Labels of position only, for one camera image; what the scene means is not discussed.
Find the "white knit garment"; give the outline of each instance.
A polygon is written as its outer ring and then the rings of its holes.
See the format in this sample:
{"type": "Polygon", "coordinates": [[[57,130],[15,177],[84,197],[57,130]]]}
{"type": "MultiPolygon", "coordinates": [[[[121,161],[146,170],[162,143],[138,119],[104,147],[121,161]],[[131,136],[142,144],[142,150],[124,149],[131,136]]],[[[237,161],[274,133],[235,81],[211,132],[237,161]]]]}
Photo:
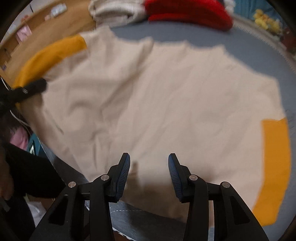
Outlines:
{"type": "MultiPolygon", "coordinates": [[[[170,153],[206,182],[231,183],[252,210],[264,183],[262,120],[285,118],[277,80],[223,45],[127,41],[106,26],[81,36],[87,49],[53,66],[47,90],[21,103],[40,140],[89,181],[128,152],[122,200],[144,211],[187,219],[170,153]]],[[[210,214],[213,225],[212,204],[210,214]]]]}
{"type": "Polygon", "coordinates": [[[92,0],[89,13],[97,26],[122,26],[146,18],[143,0],[92,0]]]}

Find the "red knit hat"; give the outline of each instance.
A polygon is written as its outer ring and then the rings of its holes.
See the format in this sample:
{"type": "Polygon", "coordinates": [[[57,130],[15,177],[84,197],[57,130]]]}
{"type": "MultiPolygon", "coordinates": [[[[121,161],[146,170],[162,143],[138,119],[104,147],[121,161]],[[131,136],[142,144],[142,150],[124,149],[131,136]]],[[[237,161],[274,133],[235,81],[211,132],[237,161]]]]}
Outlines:
{"type": "Polygon", "coordinates": [[[227,31],[232,18],[217,0],[146,0],[149,21],[197,23],[227,31]]]}

